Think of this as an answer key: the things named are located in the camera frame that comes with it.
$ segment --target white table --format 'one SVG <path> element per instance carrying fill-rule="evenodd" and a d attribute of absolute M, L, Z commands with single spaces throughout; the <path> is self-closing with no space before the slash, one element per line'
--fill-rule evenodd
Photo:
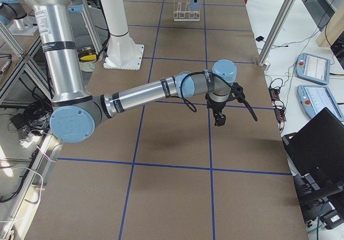
<path fill-rule="evenodd" d="M 255 37 L 263 36 L 264 40 L 268 37 L 282 4 L 283 0 L 248 0 L 247 11 Z M 316 33 L 314 37 L 305 40 L 306 38 L 314 35 L 314 33 Z M 267 61 L 271 63 L 271 66 L 265 73 L 268 75 L 266 76 L 267 85 L 270 84 L 271 79 L 273 80 L 278 77 L 283 79 L 283 81 L 286 81 L 288 78 L 288 70 L 290 73 L 292 73 L 293 65 L 296 62 L 297 57 L 302 52 L 319 55 L 333 60 L 332 63 L 334 64 L 331 65 L 331 73 L 344 74 L 341 65 L 333 56 L 331 49 L 318 47 L 316 43 L 316 38 L 318 35 L 320 35 L 320 32 L 317 28 L 317 25 L 314 23 L 311 15 L 308 13 L 304 3 L 301 0 L 296 0 L 275 41 L 275 45 L 280 46 L 290 42 L 303 42 L 289 44 L 288 47 L 279 47 L 270 51 Z M 260 50 L 263 47 L 264 42 L 256 41 L 256 44 L 257 48 Z M 301 106 L 297 95 L 297 86 L 300 84 L 315 85 L 315 83 L 296 77 L 294 73 L 293 78 L 290 77 L 288 82 L 285 84 L 285 87 L 282 87 L 281 89 L 279 97 L 287 105 L 286 122 L 284 124 L 282 135 L 297 132 L 310 120 Z M 280 85 L 280 81 L 276 81 L 273 84 L 273 86 Z M 328 87 L 330 88 L 337 102 L 344 102 L 343 86 L 344 77 L 330 77 Z M 344 106 L 340 105 L 340 108 L 344 112 Z M 309 239 L 316 239 L 315 231 L 309 234 Z M 319 239 L 344 239 L 344 224 L 333 230 L 320 229 Z"/>

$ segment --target black monitor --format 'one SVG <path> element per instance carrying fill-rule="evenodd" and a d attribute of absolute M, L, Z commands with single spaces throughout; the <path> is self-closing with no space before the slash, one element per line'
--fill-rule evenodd
<path fill-rule="evenodd" d="M 292 138 L 283 141 L 300 175 L 310 174 L 319 186 L 318 193 L 324 195 L 318 197 L 327 197 L 344 218 L 344 192 L 340 188 L 344 181 L 344 125 L 324 108 Z"/>

